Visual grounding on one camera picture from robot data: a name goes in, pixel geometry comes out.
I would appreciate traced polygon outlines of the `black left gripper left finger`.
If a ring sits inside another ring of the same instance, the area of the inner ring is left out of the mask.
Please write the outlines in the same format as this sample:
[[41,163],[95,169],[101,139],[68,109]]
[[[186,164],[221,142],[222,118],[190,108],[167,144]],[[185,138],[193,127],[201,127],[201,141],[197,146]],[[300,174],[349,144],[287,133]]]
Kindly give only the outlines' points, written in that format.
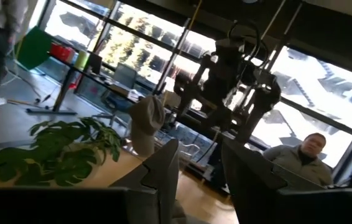
[[116,224],[171,224],[178,184],[179,141],[171,139],[110,185],[121,191]]

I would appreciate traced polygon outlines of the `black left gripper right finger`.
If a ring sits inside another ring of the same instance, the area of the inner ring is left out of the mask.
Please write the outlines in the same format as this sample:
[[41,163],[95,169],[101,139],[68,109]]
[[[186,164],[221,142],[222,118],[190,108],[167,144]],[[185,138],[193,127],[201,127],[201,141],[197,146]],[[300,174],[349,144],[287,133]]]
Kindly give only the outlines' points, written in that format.
[[229,138],[221,158],[239,224],[298,224],[287,194],[324,189]]

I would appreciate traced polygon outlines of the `seated person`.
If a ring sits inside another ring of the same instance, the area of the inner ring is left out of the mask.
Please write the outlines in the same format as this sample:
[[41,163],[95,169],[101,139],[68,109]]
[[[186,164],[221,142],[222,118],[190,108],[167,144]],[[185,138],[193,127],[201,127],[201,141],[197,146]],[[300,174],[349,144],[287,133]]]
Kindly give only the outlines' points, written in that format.
[[279,145],[265,150],[267,160],[323,187],[333,185],[331,169],[318,155],[327,143],[320,133],[309,134],[296,146]]

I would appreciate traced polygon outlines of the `green leafy potted plant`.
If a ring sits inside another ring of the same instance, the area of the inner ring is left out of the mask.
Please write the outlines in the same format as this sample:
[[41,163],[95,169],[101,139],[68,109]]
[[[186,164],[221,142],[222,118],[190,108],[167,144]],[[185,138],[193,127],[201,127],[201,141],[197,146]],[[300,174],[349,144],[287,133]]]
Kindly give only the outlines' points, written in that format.
[[122,137],[93,117],[33,125],[29,149],[0,150],[0,181],[18,186],[71,187],[93,177],[108,158],[121,154]]

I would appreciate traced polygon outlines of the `grey office chair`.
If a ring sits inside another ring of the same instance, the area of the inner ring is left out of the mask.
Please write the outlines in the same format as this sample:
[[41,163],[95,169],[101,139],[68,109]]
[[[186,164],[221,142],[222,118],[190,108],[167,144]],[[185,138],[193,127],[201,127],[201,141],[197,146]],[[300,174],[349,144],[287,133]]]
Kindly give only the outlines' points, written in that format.
[[117,112],[126,113],[132,106],[132,103],[126,98],[129,91],[134,88],[136,77],[137,72],[133,68],[128,65],[118,63],[113,80],[116,82],[115,88],[119,87],[119,84],[121,85],[121,89],[126,87],[126,96],[121,96],[113,90],[106,90],[101,95],[101,102],[107,109],[110,110],[111,115],[101,113],[99,115],[95,115],[95,117],[110,119],[109,125],[112,126],[116,119]]

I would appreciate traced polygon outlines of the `black office desk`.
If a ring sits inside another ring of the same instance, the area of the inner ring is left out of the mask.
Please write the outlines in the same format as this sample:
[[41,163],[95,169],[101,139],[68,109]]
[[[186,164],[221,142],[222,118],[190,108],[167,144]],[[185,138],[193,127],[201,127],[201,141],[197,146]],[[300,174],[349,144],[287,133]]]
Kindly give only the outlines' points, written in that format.
[[71,116],[77,115],[77,113],[72,110],[61,110],[61,105],[63,103],[63,100],[65,99],[65,96],[68,92],[68,89],[76,73],[80,73],[83,78],[89,78],[90,80],[93,80],[94,82],[99,83],[100,85],[104,86],[107,90],[113,91],[115,94],[127,99],[131,103],[137,103],[140,98],[144,97],[144,95],[141,92],[137,90],[132,91],[130,88],[119,83],[118,81],[113,81],[109,78],[104,80],[104,76],[102,75],[83,72],[82,70],[76,68],[73,64],[68,63],[64,60],[61,60],[56,55],[50,52],[47,52],[47,54],[50,57],[54,58],[55,60],[66,65],[69,68],[69,70],[65,75],[65,78],[62,82],[60,91],[57,95],[57,98],[55,100],[53,107],[44,108],[44,109],[27,108],[26,112],[29,114],[54,114],[54,115],[71,115]]

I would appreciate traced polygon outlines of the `yellow-green roll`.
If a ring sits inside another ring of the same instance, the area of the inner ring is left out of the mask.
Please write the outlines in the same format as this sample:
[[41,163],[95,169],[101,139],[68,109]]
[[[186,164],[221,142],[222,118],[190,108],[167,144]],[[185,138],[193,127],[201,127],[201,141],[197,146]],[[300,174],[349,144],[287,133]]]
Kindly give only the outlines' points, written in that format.
[[74,63],[74,67],[79,70],[83,70],[88,61],[89,56],[90,56],[89,52],[83,51],[83,50],[79,51],[78,57]]

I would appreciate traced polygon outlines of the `red container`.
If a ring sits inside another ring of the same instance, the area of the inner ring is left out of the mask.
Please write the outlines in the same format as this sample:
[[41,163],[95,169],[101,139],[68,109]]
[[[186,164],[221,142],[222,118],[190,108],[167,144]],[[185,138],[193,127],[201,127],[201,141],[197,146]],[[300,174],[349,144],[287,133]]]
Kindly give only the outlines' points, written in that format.
[[57,44],[55,42],[51,43],[50,53],[61,61],[71,63],[75,54],[75,51],[71,47]]

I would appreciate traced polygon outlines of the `green panel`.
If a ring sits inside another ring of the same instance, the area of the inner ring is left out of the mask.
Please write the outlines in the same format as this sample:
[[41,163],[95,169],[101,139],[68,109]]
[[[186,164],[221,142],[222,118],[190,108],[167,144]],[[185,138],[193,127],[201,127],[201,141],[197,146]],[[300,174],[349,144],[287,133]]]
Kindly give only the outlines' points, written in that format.
[[50,34],[33,27],[14,47],[17,61],[27,70],[39,66],[49,58],[52,40]]

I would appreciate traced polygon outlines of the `grey cap on post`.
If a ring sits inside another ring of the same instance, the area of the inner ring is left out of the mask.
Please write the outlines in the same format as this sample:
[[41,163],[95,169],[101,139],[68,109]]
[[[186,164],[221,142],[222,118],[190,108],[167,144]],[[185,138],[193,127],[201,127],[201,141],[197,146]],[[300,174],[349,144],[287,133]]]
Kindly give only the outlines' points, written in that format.
[[129,109],[132,147],[141,157],[154,153],[155,134],[164,125],[165,110],[155,96],[147,96]]

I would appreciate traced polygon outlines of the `black window frame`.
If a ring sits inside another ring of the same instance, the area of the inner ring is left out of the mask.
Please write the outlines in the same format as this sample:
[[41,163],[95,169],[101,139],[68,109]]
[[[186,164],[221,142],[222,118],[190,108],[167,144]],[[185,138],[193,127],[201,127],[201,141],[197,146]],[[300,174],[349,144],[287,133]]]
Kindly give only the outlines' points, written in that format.
[[[198,58],[215,49],[213,39],[195,32],[183,35],[182,26],[121,2],[107,9],[86,0],[48,0],[39,28],[73,49],[96,52],[103,59],[104,76],[113,77],[118,63],[133,68],[134,87],[145,95],[156,88],[172,90],[178,74],[193,75]],[[272,72],[283,99],[261,119],[248,148],[295,145],[312,131],[321,131],[328,141],[321,158],[334,166],[352,135],[295,105],[319,110],[319,90],[352,102],[352,73],[288,47],[280,52]]]

